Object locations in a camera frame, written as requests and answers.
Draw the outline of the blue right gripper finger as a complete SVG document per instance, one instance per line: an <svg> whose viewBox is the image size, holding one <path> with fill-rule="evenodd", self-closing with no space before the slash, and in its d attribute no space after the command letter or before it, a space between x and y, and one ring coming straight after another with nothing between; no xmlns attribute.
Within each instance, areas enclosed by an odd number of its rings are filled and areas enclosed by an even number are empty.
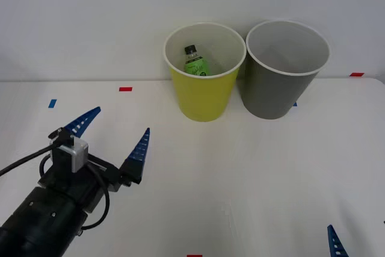
<svg viewBox="0 0 385 257"><path fill-rule="evenodd" d="M327 227L328 246L331 257L348 257L348 253L343 247L334 227L330 224Z"/></svg>

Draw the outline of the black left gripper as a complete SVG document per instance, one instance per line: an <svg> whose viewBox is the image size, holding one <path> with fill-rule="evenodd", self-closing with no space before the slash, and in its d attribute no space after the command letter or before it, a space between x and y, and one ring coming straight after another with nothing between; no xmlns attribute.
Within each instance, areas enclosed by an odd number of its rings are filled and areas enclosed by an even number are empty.
<svg viewBox="0 0 385 257"><path fill-rule="evenodd" d="M71 121L64 127L49 134L48 138L54 144L74 146L75 138L81 138L94 118L101 112L100 107L93 108ZM147 128L133 151L125 159L120 169L92 154L88 156L88 163L100 174L108 191L116 192L121 185L130 187L131 183L140 184L143 177L144 164L149 148L150 128ZM86 212L93 212L104 193L95 175L86 167L76 173L65 175L50 167L44 171L44 165L51 158L46 155L40 161L39 185L65 194L73 199Z"/></svg>

